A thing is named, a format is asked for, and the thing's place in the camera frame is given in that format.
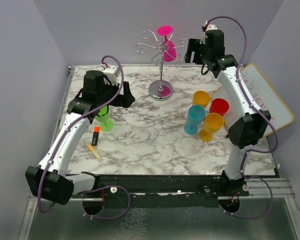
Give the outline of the pink wine glass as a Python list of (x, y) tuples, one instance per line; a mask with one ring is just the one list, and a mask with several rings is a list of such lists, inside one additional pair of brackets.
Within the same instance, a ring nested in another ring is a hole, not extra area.
[(172, 62), (177, 58), (177, 52), (174, 43), (171, 41), (174, 35), (174, 29), (170, 25), (162, 25), (157, 29), (157, 34), (164, 37), (163, 43), (165, 50), (163, 53), (163, 60), (165, 62)]

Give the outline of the blue wine glass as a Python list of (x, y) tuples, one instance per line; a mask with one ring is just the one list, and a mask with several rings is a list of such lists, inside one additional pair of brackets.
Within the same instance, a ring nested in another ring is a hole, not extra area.
[(184, 131), (188, 135), (195, 135), (198, 132), (198, 125), (206, 117), (206, 110), (201, 105), (192, 105), (187, 113), (187, 122)]

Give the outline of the red wine glass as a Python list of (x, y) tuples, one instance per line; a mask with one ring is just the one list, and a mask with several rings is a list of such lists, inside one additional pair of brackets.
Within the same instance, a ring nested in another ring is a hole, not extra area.
[(229, 110), (229, 107), (229, 103), (226, 100), (224, 100), (223, 98), (216, 98), (212, 101), (209, 112), (217, 113), (223, 117)]

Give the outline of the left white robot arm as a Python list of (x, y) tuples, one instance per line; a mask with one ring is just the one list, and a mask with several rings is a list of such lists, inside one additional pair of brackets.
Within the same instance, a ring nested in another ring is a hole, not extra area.
[(129, 108), (135, 101), (127, 81), (113, 83), (110, 73), (89, 70), (83, 86), (68, 104), (63, 127), (44, 158), (36, 167), (25, 172), (31, 193), (45, 200), (65, 205), (73, 195), (84, 192), (96, 197), (101, 186), (91, 173), (67, 175), (71, 157), (93, 123), (101, 108), (113, 106)]

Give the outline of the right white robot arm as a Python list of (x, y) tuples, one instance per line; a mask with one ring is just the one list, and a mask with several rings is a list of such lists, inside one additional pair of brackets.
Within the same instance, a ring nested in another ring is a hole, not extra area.
[(264, 136), (271, 119), (269, 111), (261, 110), (254, 102), (238, 72), (238, 63), (232, 54), (225, 53), (225, 37), (222, 30), (207, 30), (202, 39), (190, 38), (185, 62), (207, 66), (221, 83), (236, 113), (235, 122), (228, 129), (232, 149), (228, 164), (222, 172), (225, 180), (219, 189), (230, 196), (238, 189), (236, 181), (242, 180), (246, 163), (245, 153)]

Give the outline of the green wine glass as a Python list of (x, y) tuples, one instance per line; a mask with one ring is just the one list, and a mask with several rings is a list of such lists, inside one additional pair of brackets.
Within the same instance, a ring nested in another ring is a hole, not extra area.
[(95, 116), (95, 120), (99, 122), (99, 128), (103, 132), (109, 132), (113, 129), (113, 122), (110, 119), (110, 110), (109, 106), (106, 105), (102, 107), (99, 113)]

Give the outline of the yellow wine glass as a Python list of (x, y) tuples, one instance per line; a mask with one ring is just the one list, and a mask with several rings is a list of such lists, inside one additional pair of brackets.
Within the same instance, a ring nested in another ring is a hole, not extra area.
[(210, 103), (211, 97), (210, 95), (203, 91), (199, 90), (193, 94), (192, 105), (200, 105), (203, 108), (206, 108)]

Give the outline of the orange wine glass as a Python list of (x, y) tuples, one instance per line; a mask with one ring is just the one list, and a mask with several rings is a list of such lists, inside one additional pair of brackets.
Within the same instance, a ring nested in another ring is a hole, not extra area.
[(203, 122), (203, 129), (199, 131), (199, 139), (203, 142), (210, 142), (213, 138), (213, 134), (218, 132), (224, 125), (223, 117), (215, 112), (209, 113)]

